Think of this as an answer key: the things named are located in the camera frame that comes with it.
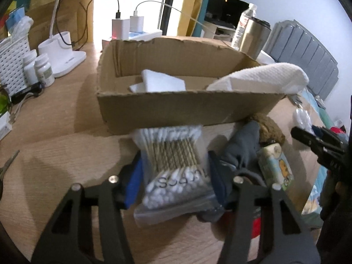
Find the red plush pouch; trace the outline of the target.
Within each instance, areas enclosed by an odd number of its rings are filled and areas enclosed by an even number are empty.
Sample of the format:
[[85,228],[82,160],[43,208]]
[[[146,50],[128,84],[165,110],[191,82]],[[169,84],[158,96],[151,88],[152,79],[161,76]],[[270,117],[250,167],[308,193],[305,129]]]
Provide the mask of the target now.
[[251,239],[261,235],[261,216],[254,217],[252,221]]

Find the small cartoon tissue pack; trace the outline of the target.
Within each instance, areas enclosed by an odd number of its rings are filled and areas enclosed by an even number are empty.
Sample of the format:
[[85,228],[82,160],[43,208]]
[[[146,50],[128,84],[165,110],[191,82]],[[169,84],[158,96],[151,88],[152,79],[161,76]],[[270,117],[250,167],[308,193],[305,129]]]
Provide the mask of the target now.
[[294,180],[288,160],[279,143],[261,148],[258,152],[258,164],[268,186],[278,183],[285,191]]

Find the white paper towel roll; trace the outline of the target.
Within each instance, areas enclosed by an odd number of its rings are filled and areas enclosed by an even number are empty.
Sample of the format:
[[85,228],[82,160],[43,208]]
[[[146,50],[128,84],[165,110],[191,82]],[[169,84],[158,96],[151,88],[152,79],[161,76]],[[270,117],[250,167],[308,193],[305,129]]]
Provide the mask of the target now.
[[274,63],[235,71],[211,83],[208,91],[297,94],[309,83],[303,69],[290,63]]

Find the bag of cotton swabs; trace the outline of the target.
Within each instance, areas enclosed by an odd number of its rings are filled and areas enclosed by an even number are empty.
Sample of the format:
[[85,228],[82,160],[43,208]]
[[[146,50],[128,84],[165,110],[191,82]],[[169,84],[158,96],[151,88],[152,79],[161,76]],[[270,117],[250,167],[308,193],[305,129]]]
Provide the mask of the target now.
[[138,226],[220,207],[202,126],[142,128],[132,138],[140,149],[144,177],[144,194],[134,210]]

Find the grey fabric glove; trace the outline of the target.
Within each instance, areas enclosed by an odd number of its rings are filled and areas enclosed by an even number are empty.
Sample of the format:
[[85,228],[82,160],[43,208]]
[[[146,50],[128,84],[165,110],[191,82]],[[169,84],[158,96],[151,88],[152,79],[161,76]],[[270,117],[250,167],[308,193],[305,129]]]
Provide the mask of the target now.
[[234,177],[240,176],[255,185],[266,186],[258,165],[259,149],[260,124],[250,121],[229,139],[219,154],[209,152],[211,184],[217,204],[213,209],[199,212],[199,221],[215,223],[238,202],[239,189],[235,187]]

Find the steel travel mug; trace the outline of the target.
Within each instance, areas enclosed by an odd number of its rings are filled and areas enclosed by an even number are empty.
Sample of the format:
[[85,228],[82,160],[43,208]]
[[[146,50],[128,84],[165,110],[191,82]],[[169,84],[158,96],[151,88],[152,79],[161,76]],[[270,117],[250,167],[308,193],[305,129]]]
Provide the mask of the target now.
[[270,33],[271,26],[269,22],[256,17],[250,17],[243,33],[239,51],[256,60],[266,44]]

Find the clear water bottle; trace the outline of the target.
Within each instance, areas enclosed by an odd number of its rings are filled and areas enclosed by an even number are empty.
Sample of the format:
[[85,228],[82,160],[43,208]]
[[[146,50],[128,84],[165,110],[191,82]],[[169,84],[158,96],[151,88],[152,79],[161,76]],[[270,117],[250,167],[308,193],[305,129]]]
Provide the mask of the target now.
[[235,50],[239,50],[239,47],[242,42],[243,34],[246,29],[246,25],[249,21],[249,18],[255,17],[256,14],[257,14],[257,5],[253,3],[250,3],[248,9],[245,10],[243,13],[241,13],[240,19],[235,31],[235,35],[231,42],[231,47],[234,48]]

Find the small white plug adapter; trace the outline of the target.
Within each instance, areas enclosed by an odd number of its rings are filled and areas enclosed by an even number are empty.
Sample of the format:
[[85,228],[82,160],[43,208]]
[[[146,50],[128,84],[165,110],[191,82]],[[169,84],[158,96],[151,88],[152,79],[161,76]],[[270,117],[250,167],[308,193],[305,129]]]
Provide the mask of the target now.
[[9,112],[5,112],[0,118],[0,140],[3,140],[12,131],[12,125],[9,120]]

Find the green glass jar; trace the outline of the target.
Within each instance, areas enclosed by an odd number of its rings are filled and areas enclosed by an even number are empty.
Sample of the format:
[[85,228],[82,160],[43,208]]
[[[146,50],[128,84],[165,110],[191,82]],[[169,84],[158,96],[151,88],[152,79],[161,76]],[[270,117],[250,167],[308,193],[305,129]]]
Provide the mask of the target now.
[[0,116],[2,117],[11,108],[11,100],[5,86],[0,87]]

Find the black monitor on stand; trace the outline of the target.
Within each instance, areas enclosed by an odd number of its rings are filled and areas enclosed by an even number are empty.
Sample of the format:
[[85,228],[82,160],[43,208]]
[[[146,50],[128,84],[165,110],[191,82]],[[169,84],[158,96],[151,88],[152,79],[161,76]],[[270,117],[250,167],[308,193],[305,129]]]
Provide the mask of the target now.
[[249,4],[241,0],[209,0],[204,20],[217,26],[235,29],[241,14],[248,8]]

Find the white pill bottle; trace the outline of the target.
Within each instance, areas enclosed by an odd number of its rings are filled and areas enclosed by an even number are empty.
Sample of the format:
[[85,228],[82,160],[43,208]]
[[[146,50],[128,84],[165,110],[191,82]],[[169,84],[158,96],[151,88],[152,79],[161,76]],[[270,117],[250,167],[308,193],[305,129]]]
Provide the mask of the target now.
[[34,67],[38,81],[40,81],[45,88],[51,86],[55,82],[55,77],[47,53],[36,57]]
[[38,82],[35,71],[35,59],[37,57],[37,52],[35,49],[26,53],[23,57],[23,70],[24,75],[27,80],[28,85],[34,85]]

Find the white pill bottle right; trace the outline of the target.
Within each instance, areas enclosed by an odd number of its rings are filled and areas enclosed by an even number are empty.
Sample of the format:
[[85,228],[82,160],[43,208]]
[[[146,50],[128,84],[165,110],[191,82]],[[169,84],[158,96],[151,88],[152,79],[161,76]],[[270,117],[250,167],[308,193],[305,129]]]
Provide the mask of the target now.
[[47,53],[36,57],[34,67],[38,81],[40,81],[45,88],[51,86],[55,82],[55,77]]

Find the white folded tissue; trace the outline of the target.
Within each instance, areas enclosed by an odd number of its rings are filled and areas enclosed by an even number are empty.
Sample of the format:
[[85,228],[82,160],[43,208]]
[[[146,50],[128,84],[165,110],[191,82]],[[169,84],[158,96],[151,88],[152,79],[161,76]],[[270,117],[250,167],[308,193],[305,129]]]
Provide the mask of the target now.
[[144,69],[141,72],[142,82],[129,87],[132,93],[181,92],[186,91],[185,81],[177,77]]

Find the white desk lamp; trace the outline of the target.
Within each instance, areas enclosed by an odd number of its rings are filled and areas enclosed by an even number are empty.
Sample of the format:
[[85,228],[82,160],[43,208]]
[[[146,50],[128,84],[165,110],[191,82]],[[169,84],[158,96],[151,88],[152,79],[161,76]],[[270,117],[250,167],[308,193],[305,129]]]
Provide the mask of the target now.
[[69,31],[54,34],[58,9],[59,0],[55,0],[49,38],[38,45],[39,54],[47,54],[55,78],[67,75],[86,59],[86,52],[73,50]]

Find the white woven plastic basket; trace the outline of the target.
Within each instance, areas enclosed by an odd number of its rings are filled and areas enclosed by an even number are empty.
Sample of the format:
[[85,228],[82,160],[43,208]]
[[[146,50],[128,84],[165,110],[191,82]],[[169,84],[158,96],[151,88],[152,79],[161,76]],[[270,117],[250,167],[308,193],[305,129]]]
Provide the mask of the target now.
[[10,97],[28,86],[23,59],[29,52],[28,35],[17,40],[7,37],[1,42],[1,85]]

